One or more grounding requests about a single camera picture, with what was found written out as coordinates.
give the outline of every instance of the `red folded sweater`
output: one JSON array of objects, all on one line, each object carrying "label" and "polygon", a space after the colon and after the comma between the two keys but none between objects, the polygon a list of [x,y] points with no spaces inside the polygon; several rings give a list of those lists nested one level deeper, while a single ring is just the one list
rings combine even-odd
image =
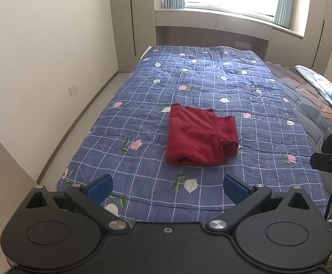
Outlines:
[{"label": "red folded sweater", "polygon": [[218,117],[213,109],[171,106],[166,162],[172,165],[216,166],[238,152],[234,116]]}]

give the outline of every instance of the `brown baseboard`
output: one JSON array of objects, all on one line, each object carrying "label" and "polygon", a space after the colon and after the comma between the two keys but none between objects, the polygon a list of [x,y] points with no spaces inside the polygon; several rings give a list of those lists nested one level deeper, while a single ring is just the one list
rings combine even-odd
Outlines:
[{"label": "brown baseboard", "polygon": [[110,79],[104,84],[104,86],[96,93],[96,95],[91,99],[91,101],[86,105],[84,110],[80,113],[80,115],[76,118],[76,120],[73,122],[73,124],[70,126],[68,131],[64,134],[63,138],[61,141],[58,143],[57,147],[54,149],[52,155],[49,157],[47,163],[45,164],[43,170],[40,172],[38,178],[37,178],[37,183],[40,184],[40,182],[43,180],[44,175],[49,169],[50,164],[53,162],[54,158],[56,157],[57,153],[63,146],[64,142],[67,140],[68,136],[70,133],[73,131],[75,126],[78,124],[80,119],[83,117],[83,115],[86,113],[86,111],[90,108],[90,106],[94,103],[94,101],[98,98],[98,96],[103,92],[103,90],[110,84],[110,82],[115,78],[116,75],[119,74],[119,71],[116,71],[113,76],[110,77]]}]

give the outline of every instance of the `floral quilt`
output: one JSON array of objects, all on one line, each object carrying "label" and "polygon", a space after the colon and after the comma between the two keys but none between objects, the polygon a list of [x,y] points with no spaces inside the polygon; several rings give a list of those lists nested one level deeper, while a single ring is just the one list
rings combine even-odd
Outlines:
[{"label": "floral quilt", "polygon": [[[165,163],[174,103],[233,115],[238,154],[221,166]],[[110,174],[113,193],[102,205],[131,225],[205,224],[234,205],[223,193],[223,176],[232,174],[275,191],[301,185],[323,211],[327,196],[310,167],[312,153],[283,89],[255,53],[224,46],[156,46],[98,117],[57,190]]]}]

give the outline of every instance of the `floor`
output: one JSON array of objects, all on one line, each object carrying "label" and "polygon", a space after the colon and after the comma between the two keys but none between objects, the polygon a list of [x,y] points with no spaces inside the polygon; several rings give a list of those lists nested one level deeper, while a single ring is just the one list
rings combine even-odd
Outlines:
[{"label": "floor", "polygon": [[44,185],[49,191],[56,190],[56,183],[58,179],[66,170],[68,163],[79,149],[83,139],[88,134],[101,111],[110,102],[119,87],[121,87],[128,79],[129,74],[130,73],[119,73],[115,76],[112,82],[110,82],[110,84],[94,101],[91,107],[86,111],[67,140],[64,142],[41,182],[41,184]]}]

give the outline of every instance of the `mattress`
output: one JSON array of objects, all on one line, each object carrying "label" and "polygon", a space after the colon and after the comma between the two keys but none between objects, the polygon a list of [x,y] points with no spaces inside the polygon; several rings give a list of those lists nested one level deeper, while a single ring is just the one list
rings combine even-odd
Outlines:
[{"label": "mattress", "polygon": [[[295,69],[269,62],[266,65],[285,91],[315,152],[320,152],[325,131],[328,127],[332,129],[332,107]],[[332,191],[332,174],[320,171],[320,175],[325,193],[329,196]],[[332,206],[329,217],[332,218]]]},{"label": "mattress", "polygon": [[[170,105],[213,108],[236,118],[238,155],[221,166],[165,163]],[[150,49],[92,126],[58,181],[114,180],[102,204],[134,221],[205,224],[234,206],[223,176],[275,191],[301,185],[324,211],[327,193],[310,167],[315,148],[287,94],[252,51],[230,47],[156,46]]]}]

